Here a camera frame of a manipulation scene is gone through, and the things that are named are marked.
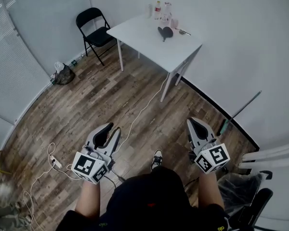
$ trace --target power cord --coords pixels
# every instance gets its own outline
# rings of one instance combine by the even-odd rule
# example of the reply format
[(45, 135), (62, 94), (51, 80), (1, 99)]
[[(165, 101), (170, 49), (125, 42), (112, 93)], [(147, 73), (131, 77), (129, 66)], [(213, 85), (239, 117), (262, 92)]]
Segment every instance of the power cord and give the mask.
[(187, 183), (185, 186), (184, 186), (184, 190), (188, 187), (189, 184), (193, 183), (194, 181), (198, 180), (198, 178), (194, 179), (194, 180), (191, 180), (189, 183)]
[(117, 153), (117, 152), (120, 150), (121, 146), (122, 146), (122, 145), (125, 143), (125, 141), (129, 138), (130, 133), (131, 133), (131, 128), (132, 128), (134, 122), (138, 119), (138, 117), (140, 116), (141, 112), (144, 111), (144, 110), (149, 106), (149, 104), (150, 104), (151, 101), (155, 98), (155, 96), (162, 90), (162, 87), (163, 87), (165, 81), (168, 79), (168, 76), (169, 76), (169, 73), (167, 74), (167, 77), (166, 77), (166, 79), (163, 81), (162, 85), (160, 86), (159, 91), (154, 94), (154, 96), (150, 99), (150, 101), (148, 102), (148, 104), (146, 105), (146, 107), (143, 108), (143, 109), (139, 112), (138, 116), (137, 116), (137, 117), (135, 118), (135, 120), (131, 123), (131, 127), (130, 127), (129, 134), (127, 135), (126, 139), (122, 142), (122, 144), (119, 146), (119, 148), (118, 148), (115, 152), (113, 152), (113, 154)]
[(125, 182), (125, 179), (122, 176), (116, 174), (113, 170), (111, 171), (118, 177), (119, 181), (121, 181), (122, 183)]
[(114, 184), (115, 189), (117, 188), (117, 187), (116, 187), (116, 184), (115, 184), (109, 177), (107, 177), (106, 175), (104, 175), (104, 177), (105, 177), (106, 179), (110, 180), (110, 181), (112, 182), (112, 184)]
[[(51, 145), (54, 145), (54, 149), (53, 149), (53, 151), (52, 151), (51, 153), (49, 153), (49, 148), (50, 148)], [(33, 188), (33, 185), (35, 184), (35, 182), (37, 182), (37, 180), (38, 180), (39, 178), (41, 178), (44, 174), (49, 173), (52, 169), (54, 169), (54, 170), (56, 170), (56, 171), (58, 171), (58, 172), (61, 172), (61, 173), (66, 174), (66, 176), (69, 177), (69, 178), (72, 179), (72, 180), (81, 180), (81, 178), (79, 178), (79, 179), (72, 178), (72, 177), (70, 177), (66, 172), (54, 168), (55, 164), (53, 164), (53, 162), (50, 163), (49, 159), (50, 159), (51, 154), (53, 154), (55, 150), (56, 150), (56, 144), (53, 143), (53, 142), (50, 143), (49, 146), (48, 146), (48, 148), (47, 148), (48, 163), (49, 163), (49, 165), (51, 166), (50, 169), (47, 170), (47, 171), (45, 171), (45, 172), (43, 172), (39, 177), (36, 178), (36, 180), (35, 180), (35, 181), (32, 183), (32, 185), (31, 185), (30, 193), (28, 193), (27, 191), (24, 191), (24, 194), (23, 194), (23, 201), (24, 201), (24, 203), (26, 204), (26, 206), (27, 206), (27, 208), (28, 208), (28, 210), (29, 210), (29, 212), (30, 212), (30, 215), (31, 215), (31, 217), (32, 217), (32, 221), (35, 220), (35, 222), (36, 222), (36, 224), (38, 225), (38, 227), (39, 227), (41, 230), (43, 230), (43, 231), (44, 231), (44, 229), (38, 224), (38, 222), (37, 222), (37, 220), (35, 219), (35, 216), (34, 216), (34, 203), (33, 203), (33, 199), (32, 199), (32, 188)], [(26, 193), (27, 195), (29, 195), (29, 197), (30, 197), (31, 210), (30, 210), (29, 206), (27, 205), (27, 203), (26, 203), (26, 201), (25, 201), (25, 193)], [(35, 230), (35, 229), (32, 227), (32, 225), (31, 225), (31, 224), (32, 224), (32, 221), (31, 221), (31, 223), (30, 223), (30, 229), (31, 229), (31, 231), (32, 231), (32, 229)]]

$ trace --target trash bag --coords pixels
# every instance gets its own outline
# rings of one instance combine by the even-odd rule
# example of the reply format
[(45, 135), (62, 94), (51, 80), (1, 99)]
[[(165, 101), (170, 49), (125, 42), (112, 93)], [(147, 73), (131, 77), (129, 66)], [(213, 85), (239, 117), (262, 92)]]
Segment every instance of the trash bag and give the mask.
[(232, 216), (244, 206), (250, 206), (257, 194), (265, 174), (257, 172), (250, 175), (229, 173), (218, 180), (225, 212)]
[(64, 64), (63, 70), (54, 75), (54, 84), (66, 85), (70, 83), (75, 78), (75, 73), (69, 68), (69, 66)]

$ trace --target laminate flooring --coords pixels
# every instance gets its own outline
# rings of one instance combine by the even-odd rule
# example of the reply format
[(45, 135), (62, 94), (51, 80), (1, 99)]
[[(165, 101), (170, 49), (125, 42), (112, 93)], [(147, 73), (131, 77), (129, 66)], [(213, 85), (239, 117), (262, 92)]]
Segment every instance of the laminate flooring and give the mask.
[[(126, 45), (122, 54), (124, 72), (120, 69), (116, 47), (103, 56), (105, 67), (90, 52), (73, 68), (76, 73), (73, 82), (51, 86), (34, 102), (0, 156), (2, 168), (13, 173), (12, 176), (0, 174), (0, 205), (22, 202), (23, 192), (30, 192), (34, 180), (50, 168), (47, 147), (51, 142), (56, 144), (53, 155), (64, 167), (73, 162), (75, 152), (81, 150), (90, 131), (106, 122), (121, 127), (119, 144), (122, 143), (132, 121), (167, 76), (165, 70), (145, 57), (138, 59), (137, 52)], [(149, 173), (153, 153), (161, 149), (163, 165), (177, 172), (183, 184), (198, 177), (198, 167), (190, 164), (187, 156), (186, 119), (200, 118), (217, 132), (224, 116), (182, 81), (175, 87), (175, 81), (176, 78), (164, 102), (159, 101), (160, 92), (142, 112), (133, 124), (129, 139), (113, 156), (116, 162), (113, 169), (118, 175), (129, 178)], [(220, 140), (229, 151), (231, 161), (227, 167), (232, 172), (238, 171), (243, 153), (255, 151), (232, 124)], [(120, 185), (112, 172), (108, 176)], [(45, 231), (55, 230), (66, 211), (75, 207), (81, 184), (81, 180), (71, 180), (55, 170), (37, 180), (32, 188), (34, 215)], [(105, 212), (113, 191), (113, 184), (103, 178), (101, 213)], [(197, 182), (186, 191), (191, 205), (197, 205)], [(25, 200), (31, 206), (26, 195)], [(33, 227), (39, 230), (35, 222)]]

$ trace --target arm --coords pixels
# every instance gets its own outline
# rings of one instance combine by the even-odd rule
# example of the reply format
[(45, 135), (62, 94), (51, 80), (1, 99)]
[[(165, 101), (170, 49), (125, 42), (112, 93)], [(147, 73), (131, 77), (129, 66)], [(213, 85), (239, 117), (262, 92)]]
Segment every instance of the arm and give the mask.
[(85, 180), (82, 185), (75, 212), (82, 214), (91, 220), (97, 220), (100, 217), (100, 196), (100, 183), (95, 185)]
[(215, 172), (208, 175), (203, 172), (199, 176), (199, 207), (206, 208), (211, 204), (217, 204), (224, 209), (223, 199), (218, 189)]

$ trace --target black chair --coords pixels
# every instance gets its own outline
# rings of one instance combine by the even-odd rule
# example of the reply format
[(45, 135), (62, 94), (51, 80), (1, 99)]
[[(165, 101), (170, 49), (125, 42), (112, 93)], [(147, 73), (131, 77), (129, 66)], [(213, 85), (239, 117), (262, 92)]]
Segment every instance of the black chair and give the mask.
[[(81, 30), (81, 28), (89, 21), (91, 21), (97, 17), (100, 17), (100, 16), (103, 17), (103, 19), (105, 21), (105, 26), (100, 27), (99, 29), (95, 30), (94, 32), (92, 32), (91, 34), (86, 36), (83, 33), (83, 31)], [(96, 47), (102, 47), (114, 39), (112, 36), (107, 34), (107, 30), (110, 29), (110, 26), (109, 26), (108, 22), (106, 21), (104, 15), (102, 14), (102, 12), (97, 8), (89, 8), (89, 9), (85, 10), (84, 12), (81, 12), (77, 16), (76, 25), (79, 28), (79, 30), (81, 31), (81, 34), (83, 36), (83, 42), (85, 44), (85, 49), (86, 49), (86, 56), (88, 56), (87, 49), (90, 47), (92, 49), (92, 51), (94, 52), (94, 54), (97, 56), (98, 60), (104, 66), (104, 63), (100, 59), (100, 56), (102, 56), (106, 51), (110, 50), (116, 44), (114, 44), (113, 46), (108, 48), (106, 51), (104, 51), (100, 55), (98, 55), (92, 47), (92, 45), (94, 45)]]

